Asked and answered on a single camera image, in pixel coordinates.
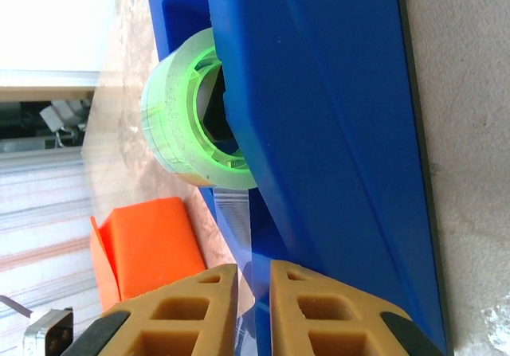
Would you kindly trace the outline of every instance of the orange plastic piece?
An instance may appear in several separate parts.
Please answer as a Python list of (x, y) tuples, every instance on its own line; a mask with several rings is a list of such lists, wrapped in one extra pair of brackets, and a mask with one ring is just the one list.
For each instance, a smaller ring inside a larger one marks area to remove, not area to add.
[(92, 217), (92, 260), (103, 310), (206, 269), (180, 198), (114, 209), (101, 227)]
[(237, 265), (223, 264), (115, 305), (131, 315), (99, 356), (233, 356)]
[(408, 356), (381, 319), (400, 308), (282, 260), (271, 263), (273, 356)]

